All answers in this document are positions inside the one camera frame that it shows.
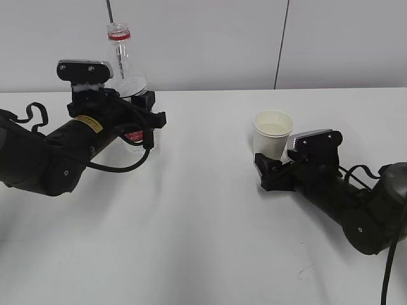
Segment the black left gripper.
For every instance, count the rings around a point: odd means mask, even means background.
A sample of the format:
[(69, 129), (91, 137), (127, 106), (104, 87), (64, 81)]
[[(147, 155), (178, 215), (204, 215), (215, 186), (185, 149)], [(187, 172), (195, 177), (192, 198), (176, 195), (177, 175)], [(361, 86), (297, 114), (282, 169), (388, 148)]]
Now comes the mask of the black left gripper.
[[(72, 102), (67, 105), (71, 119), (68, 126), (83, 125), (87, 129), (130, 128), (134, 114), (130, 102), (109, 88), (71, 88)], [(131, 96), (134, 105), (151, 129), (163, 128), (167, 123), (165, 112), (153, 113), (155, 92)]]

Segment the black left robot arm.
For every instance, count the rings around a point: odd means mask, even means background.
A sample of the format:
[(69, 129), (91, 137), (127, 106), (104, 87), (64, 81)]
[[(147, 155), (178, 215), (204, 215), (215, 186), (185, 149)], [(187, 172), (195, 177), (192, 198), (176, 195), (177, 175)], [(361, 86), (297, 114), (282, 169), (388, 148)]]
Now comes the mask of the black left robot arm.
[[(67, 105), (71, 120), (48, 135), (39, 132), (48, 124), (43, 104), (26, 107), (27, 117), (20, 119), (1, 110), (1, 182), (7, 187), (59, 196), (77, 186), (86, 168), (109, 173), (127, 173), (139, 168), (154, 146), (153, 132), (167, 122), (164, 112), (153, 113), (150, 104), (155, 94), (128, 102), (114, 89), (101, 88), (72, 93)], [(92, 160), (117, 138), (143, 132), (135, 144), (145, 152), (133, 165), (115, 168)]]

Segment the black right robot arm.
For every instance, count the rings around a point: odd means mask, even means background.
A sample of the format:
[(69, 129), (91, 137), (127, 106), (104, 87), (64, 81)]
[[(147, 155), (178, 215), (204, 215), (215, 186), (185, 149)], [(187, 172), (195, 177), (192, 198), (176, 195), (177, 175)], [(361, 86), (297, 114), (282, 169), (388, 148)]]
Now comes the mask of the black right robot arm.
[(300, 156), (283, 164), (257, 153), (254, 162), (266, 191), (292, 191), (322, 210), (339, 224), (350, 244), (362, 254), (378, 254), (388, 248), (401, 226), (399, 240), (406, 239), (406, 163), (381, 167), (373, 189), (358, 188), (342, 177), (337, 156)]

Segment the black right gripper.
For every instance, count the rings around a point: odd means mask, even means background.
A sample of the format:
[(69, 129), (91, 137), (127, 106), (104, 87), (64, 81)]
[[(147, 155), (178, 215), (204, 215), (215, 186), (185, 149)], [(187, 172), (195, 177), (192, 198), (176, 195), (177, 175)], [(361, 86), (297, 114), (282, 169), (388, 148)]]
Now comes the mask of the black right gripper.
[(256, 153), (254, 163), (265, 191), (329, 194), (337, 187), (337, 155), (296, 155), (284, 162)]

